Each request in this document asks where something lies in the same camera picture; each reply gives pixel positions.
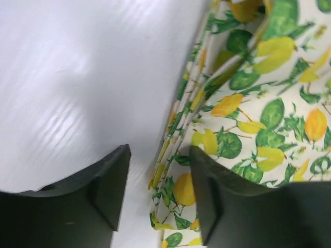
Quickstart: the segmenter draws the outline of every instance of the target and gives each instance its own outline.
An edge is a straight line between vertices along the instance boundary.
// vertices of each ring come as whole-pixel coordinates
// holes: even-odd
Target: white surface
[[[113,247],[157,247],[147,181],[206,1],[0,0],[0,189],[37,190],[129,143]]]

